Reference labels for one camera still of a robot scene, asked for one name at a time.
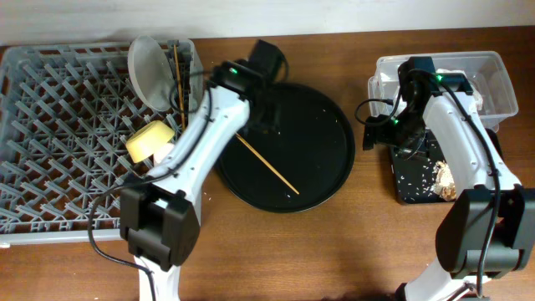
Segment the clear plastic bin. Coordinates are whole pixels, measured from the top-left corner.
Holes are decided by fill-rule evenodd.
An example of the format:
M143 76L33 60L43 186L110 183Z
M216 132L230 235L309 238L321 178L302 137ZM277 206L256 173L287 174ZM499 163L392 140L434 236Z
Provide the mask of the clear plastic bin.
M493 51L434 53L437 72L461 71L477 94L477 111L483 125L494 131L518 112L517 98L501 56ZM368 80L370 99L395 99L399 92L398 68L409 54L384 56L377 60L374 76Z

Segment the grey dishwasher rack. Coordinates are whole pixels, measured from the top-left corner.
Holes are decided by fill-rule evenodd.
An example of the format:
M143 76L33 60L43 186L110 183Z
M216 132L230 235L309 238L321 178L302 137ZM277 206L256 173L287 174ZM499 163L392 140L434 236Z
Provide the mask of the grey dishwasher rack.
M143 175L126 141L153 120L180 134L181 115L143 104L128 43L8 48L1 62L1 244L119 238L120 202L106 192Z

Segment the yellow bowl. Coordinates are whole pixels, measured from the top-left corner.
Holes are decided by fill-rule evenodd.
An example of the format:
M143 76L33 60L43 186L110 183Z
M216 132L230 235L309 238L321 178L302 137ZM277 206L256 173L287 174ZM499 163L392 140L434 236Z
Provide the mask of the yellow bowl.
M136 131L125 143L131 160L139 163L153 156L174 137L175 131L163 121L155 120Z

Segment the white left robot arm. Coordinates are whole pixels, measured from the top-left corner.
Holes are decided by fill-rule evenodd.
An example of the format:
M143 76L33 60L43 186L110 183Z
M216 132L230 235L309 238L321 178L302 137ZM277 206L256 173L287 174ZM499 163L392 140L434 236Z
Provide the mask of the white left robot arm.
M181 265L201 230L201 187L227 143L244 126L272 129L268 89L288 62L259 39L247 59L226 61L208 80L184 133L144 180L120 192L120 235L140 276L140 299L177 300Z

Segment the pale green plate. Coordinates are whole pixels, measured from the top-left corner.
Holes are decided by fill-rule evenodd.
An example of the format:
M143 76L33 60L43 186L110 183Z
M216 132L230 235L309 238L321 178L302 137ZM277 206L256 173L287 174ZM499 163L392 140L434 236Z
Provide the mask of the pale green plate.
M143 104L155 111L168 110L174 78L161 46L150 36L139 36L129 47L127 66L130 82Z

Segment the round black tray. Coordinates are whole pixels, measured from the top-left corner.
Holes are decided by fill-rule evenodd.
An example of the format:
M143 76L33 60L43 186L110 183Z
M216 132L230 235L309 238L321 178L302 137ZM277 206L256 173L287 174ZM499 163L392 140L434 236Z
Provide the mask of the round black tray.
M280 131L242 137L299 192L295 194L237 138L217 171L229 190L267 212L302 212L332 197L354 164L354 133L344 112L325 94L302 84L272 87L281 105Z

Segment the food scraps pile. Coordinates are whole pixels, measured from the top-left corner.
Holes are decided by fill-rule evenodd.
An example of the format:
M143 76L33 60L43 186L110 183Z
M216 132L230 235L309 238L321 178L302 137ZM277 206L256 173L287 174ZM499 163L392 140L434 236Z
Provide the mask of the food scraps pile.
M433 167L432 191L447 202L455 201L456 187L450 167L444 161L437 161Z

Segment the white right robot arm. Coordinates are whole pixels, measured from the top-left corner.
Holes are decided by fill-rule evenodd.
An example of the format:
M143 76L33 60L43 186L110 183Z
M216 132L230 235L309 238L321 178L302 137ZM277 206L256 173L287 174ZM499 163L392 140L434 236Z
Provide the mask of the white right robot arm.
M436 231L436 258L402 283L397 300L483 298L484 283L524 269L534 248L534 190L509 170L477 112L462 73L439 73L431 55L404 57L386 115L363 120L364 150L387 145L412 156L417 139L436 138L456 199Z

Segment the wooden chopstick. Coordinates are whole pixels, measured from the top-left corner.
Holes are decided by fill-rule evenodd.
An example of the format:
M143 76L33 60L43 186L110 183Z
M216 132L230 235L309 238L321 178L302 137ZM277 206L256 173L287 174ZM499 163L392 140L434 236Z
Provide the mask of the wooden chopstick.
M177 94L178 94L178 105L179 110L181 114L181 128L182 132L186 129L186 115L184 111L184 104L183 104L183 95L182 95L182 87L181 87L181 74L180 74L180 62L179 62L179 56L178 56L178 47L176 44L173 45L173 51L174 51L174 61L176 66L176 86L177 86Z
M257 150L255 150L243 137L238 133L235 134L237 139L248 148L279 180L281 180L289 189L295 194L300 195L300 192L278 171L276 170Z

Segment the pink cup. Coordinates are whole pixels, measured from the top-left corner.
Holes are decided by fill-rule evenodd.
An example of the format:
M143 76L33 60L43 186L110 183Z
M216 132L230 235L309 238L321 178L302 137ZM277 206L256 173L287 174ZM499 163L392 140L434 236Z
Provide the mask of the pink cup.
M166 156L173 150L175 147L172 143L165 143L159 150L153 154L153 163L155 166L159 165Z

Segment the black rectangular tray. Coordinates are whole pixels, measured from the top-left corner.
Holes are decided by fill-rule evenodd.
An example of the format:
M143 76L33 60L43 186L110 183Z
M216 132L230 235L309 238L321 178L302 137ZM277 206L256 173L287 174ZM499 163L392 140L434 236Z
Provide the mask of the black rectangular tray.
M413 156L409 156L409 151L400 156L396 148L389 148L397 200L408 205L454 201L455 192L444 199L446 194L439 187L441 183L452 184L452 180L437 179L439 174L444 174L449 168L438 141L430 130L418 146L419 149Z

